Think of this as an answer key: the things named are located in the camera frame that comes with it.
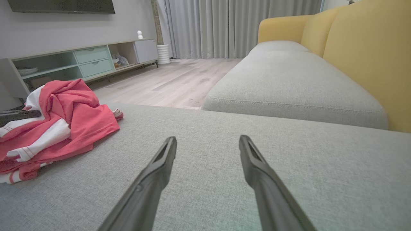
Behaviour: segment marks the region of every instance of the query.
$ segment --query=curtain fold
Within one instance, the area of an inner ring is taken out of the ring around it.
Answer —
[[[262,20],[316,14],[321,0],[165,0],[175,58],[243,58]]]

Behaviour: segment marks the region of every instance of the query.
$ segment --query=tv stand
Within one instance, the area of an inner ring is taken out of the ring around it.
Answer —
[[[104,77],[110,81],[110,75],[157,64],[156,45],[155,39],[145,38],[5,58],[0,59],[0,75],[12,97],[25,99],[47,81],[83,79],[90,82]],[[114,67],[111,55],[117,53],[127,58],[129,65]],[[18,71],[21,67],[36,67],[38,70],[21,74]]]

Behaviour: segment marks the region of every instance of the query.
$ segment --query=mint green drawer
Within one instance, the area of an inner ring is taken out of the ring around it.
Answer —
[[[80,66],[83,77],[89,77],[95,74],[100,74],[103,72],[111,71],[111,60],[101,60],[97,62],[92,62]]]
[[[105,46],[75,51],[74,54],[79,64],[108,58]]]

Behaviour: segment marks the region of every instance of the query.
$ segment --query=gray fabric surface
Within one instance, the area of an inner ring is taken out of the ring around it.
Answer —
[[[168,136],[178,141],[154,230],[260,230],[238,139],[249,135],[321,230],[408,230],[411,134],[111,104],[120,131],[33,180],[0,185],[1,230],[96,230]]]
[[[309,52],[254,52],[208,93],[202,110],[388,129],[380,103]]]
[[[260,55],[261,53],[265,52],[273,52],[273,51],[299,51],[299,52],[309,52],[309,50],[293,41],[267,41],[261,42],[255,46],[248,55],[256,53],[256,55]]]

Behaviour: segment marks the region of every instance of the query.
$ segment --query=wooden floor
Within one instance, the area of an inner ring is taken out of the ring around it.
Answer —
[[[241,59],[175,59],[89,84],[100,102],[200,109],[210,89]]]

